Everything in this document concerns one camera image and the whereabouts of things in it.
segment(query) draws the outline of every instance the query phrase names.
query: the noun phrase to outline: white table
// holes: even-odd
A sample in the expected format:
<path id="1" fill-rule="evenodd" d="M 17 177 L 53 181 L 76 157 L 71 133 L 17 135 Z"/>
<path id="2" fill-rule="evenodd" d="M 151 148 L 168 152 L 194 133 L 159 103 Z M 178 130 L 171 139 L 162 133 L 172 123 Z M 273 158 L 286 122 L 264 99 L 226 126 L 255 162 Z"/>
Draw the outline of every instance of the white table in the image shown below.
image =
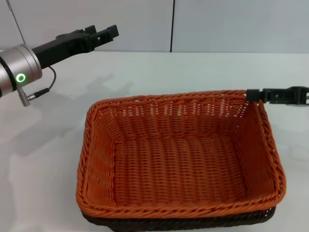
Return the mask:
<path id="1" fill-rule="evenodd" d="M 98 100 L 216 89 L 309 87 L 309 54 L 107 53 L 54 65 L 50 93 L 23 107 L 17 93 L 0 99 L 0 231 L 110 231 L 88 223 L 75 201 L 84 119 Z M 25 88 L 48 87 L 52 72 Z M 267 105 L 287 193 L 263 224 L 211 232 L 307 232 L 309 107 Z"/>

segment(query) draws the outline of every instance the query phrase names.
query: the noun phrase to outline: green indicator ring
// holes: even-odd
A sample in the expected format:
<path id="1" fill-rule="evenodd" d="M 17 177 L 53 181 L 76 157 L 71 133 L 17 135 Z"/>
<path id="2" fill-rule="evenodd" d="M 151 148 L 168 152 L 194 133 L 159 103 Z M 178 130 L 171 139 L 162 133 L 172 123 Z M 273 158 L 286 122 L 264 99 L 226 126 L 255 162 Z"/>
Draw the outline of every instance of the green indicator ring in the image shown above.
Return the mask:
<path id="1" fill-rule="evenodd" d="M 24 82 L 25 79 L 26 79 L 26 75 L 24 75 L 24 74 L 22 74 L 22 73 L 20 73 L 20 74 L 18 74 L 18 75 L 16 76 L 16 81 L 19 82 L 19 83 Z"/>

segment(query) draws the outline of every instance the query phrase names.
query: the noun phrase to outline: wicker basket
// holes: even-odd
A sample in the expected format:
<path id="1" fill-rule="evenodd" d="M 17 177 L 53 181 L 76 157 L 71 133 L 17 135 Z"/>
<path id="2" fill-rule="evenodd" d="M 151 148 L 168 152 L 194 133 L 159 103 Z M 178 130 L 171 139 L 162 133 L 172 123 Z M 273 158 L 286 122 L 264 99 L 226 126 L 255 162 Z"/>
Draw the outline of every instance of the wicker basket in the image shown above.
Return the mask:
<path id="1" fill-rule="evenodd" d="M 252 219 L 244 224 L 270 218 L 265 215 L 285 195 L 285 176 L 264 105 L 248 103 L 245 93 L 94 104 L 86 118 L 76 191 L 84 216 L 105 225 L 148 221 L 151 230 L 165 222 L 173 230 L 189 221 L 205 228 L 214 225 L 211 220 L 232 226 L 239 217 Z M 207 220 L 211 223 L 202 226 Z M 174 228 L 172 221 L 180 223 Z"/>

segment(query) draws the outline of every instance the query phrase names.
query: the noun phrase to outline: black cable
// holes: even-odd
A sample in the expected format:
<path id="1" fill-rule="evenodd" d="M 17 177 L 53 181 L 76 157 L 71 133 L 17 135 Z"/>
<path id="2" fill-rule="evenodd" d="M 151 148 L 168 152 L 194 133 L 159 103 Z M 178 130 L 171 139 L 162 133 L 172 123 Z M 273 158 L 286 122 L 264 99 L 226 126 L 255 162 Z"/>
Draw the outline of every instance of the black cable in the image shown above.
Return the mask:
<path id="1" fill-rule="evenodd" d="M 49 67 L 49 68 L 53 71 L 53 73 L 54 73 L 53 82 L 51 83 L 50 87 L 48 87 L 48 89 L 50 90 L 50 89 L 53 87 L 53 85 L 54 85 L 54 83 L 55 83 L 55 81 L 56 81 L 57 73 L 56 73 L 56 71 L 55 71 L 51 66 L 48 66 L 48 67 Z"/>
<path id="2" fill-rule="evenodd" d="M 53 79 L 53 81 L 52 81 L 50 87 L 45 88 L 45 89 L 42 89 L 42 90 L 40 90 L 40 91 L 37 91 L 37 92 L 33 93 L 33 95 L 35 96 L 35 98 L 38 98 L 38 97 L 42 96 L 42 95 L 45 94 L 45 93 L 48 93 L 48 92 L 50 91 L 50 89 L 53 87 L 53 85 L 54 85 L 54 83 L 55 83 L 55 81 L 56 81 L 56 78 L 57 78 L 56 71 L 55 71 L 51 66 L 48 66 L 48 67 L 53 71 L 53 73 L 54 73 L 54 79 Z"/>
<path id="3" fill-rule="evenodd" d="M 172 29 L 171 29 L 171 32 L 170 32 L 170 49 L 169 49 L 169 52 L 172 52 L 172 50 L 173 50 L 173 33 L 174 33 L 175 1 L 176 1 L 176 0 L 173 0 Z"/>

